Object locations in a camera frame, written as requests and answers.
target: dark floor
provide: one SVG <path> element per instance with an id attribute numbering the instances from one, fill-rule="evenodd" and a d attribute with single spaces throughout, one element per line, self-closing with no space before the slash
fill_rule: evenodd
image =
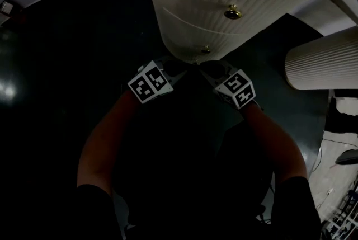
<path id="1" fill-rule="evenodd" d="M 2 143 L 15 156 L 8 167 L 22 185 L 19 197 L 27 217 L 55 211 L 62 219 L 86 137 L 137 68 L 168 51 L 151 0 L 43 0 L 25 12 L 24 26 L 7 24 L 16 34 L 0 31 L 0 80 L 11 80 L 16 88 L 11 101 L 0 100 Z M 257 101 L 296 140 L 308 170 L 321 143 L 328 92 L 290 88 L 283 64 L 289 49 L 319 37 L 286 15 L 225 57 L 253 80 Z M 127 165 L 121 163 L 117 177 L 119 183 L 138 181 L 124 193 L 146 192 L 148 184 L 156 192 L 163 179 L 187 193 L 185 187 L 201 177 L 225 131 L 241 120 L 215 98 L 202 76 L 186 76 L 173 94 L 143 106 L 136 118 L 121 155 Z M 165 133 L 158 137 L 155 127 Z M 149 147 L 148 138 L 158 145 Z M 240 159 L 255 165 L 255 155 Z M 163 191 L 157 193 L 160 199 Z"/>

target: black sleeve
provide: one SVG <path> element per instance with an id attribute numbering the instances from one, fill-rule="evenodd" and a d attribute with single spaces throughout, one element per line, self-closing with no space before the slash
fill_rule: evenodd
<path id="1" fill-rule="evenodd" d="M 321 221 L 306 178 L 293 177 L 276 188 L 272 227 L 280 239 L 320 239 Z"/>
<path id="2" fill-rule="evenodd" d="M 97 186 L 77 188 L 75 224 L 82 239 L 122 239 L 113 200 Z"/>

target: door knob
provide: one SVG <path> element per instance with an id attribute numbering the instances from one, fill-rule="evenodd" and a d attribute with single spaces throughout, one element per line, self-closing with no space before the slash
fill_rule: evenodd
<path id="1" fill-rule="evenodd" d="M 225 11 L 224 15 L 225 15 L 225 17 L 232 19 L 232 20 L 236 20 L 236 19 L 239 19 L 242 17 L 241 12 L 239 12 L 237 10 L 236 5 L 233 5 L 233 4 L 229 6 L 229 10 Z"/>
<path id="2" fill-rule="evenodd" d="M 211 51 L 210 51 L 209 46 L 205 45 L 205 46 L 202 47 L 201 52 L 204 53 L 204 54 L 209 54 Z"/>

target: forearm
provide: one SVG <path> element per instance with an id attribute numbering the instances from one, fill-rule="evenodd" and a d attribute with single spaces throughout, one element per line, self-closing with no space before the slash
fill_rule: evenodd
<path id="1" fill-rule="evenodd" d="M 307 178 L 302 154 L 290 137 L 280 126 L 273 122 L 256 104 L 250 103 L 241 109 L 258 143 L 274 168 L 276 183 L 294 177 Z"/>
<path id="2" fill-rule="evenodd" d="M 95 127 L 79 160 L 77 186 L 95 184 L 110 193 L 109 182 L 119 145 L 139 106 L 140 102 L 134 94 L 126 91 Z"/>

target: cable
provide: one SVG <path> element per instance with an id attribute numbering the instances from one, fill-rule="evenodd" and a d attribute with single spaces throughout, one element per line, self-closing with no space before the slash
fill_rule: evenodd
<path id="1" fill-rule="evenodd" d="M 262 214 L 260 214 L 260 219 L 261 219 L 261 222 L 265 223 L 265 224 L 268 224 L 269 222 L 271 222 L 271 218 L 264 219 Z"/>
<path id="2" fill-rule="evenodd" d="M 317 209 L 318 209 L 318 210 L 321 209 L 322 204 L 325 202 L 325 200 L 327 199 L 327 197 L 332 193 L 332 191 L 333 191 L 333 189 L 330 189 L 330 190 L 327 191 L 326 197 L 323 199 L 323 201 L 321 202 L 321 204 L 319 204 L 319 205 L 316 207 L 316 210 L 317 210 Z"/>
<path id="3" fill-rule="evenodd" d="M 272 193 L 275 195 L 275 190 L 272 188 L 271 184 L 270 184 L 270 189 L 271 189 Z"/>
<path id="4" fill-rule="evenodd" d="M 344 143 L 344 142 L 337 142 L 337 141 L 331 140 L 331 139 L 323 139 L 323 140 L 327 140 L 329 142 L 334 142 L 334 143 L 340 143 L 340 144 L 348 144 L 348 143 Z M 358 148 L 358 145 L 355 145 L 355 144 L 349 144 L 349 145 L 353 145 L 354 147 Z"/>
<path id="5" fill-rule="evenodd" d="M 315 171 L 316 171 L 316 169 L 319 167 L 319 165 L 321 164 L 321 161 L 322 161 L 322 155 L 323 155 L 322 148 L 320 148 L 319 150 L 321 151 L 321 158 L 319 159 L 318 165 L 315 167 L 315 169 L 314 169 L 312 172 L 315 172 Z"/>

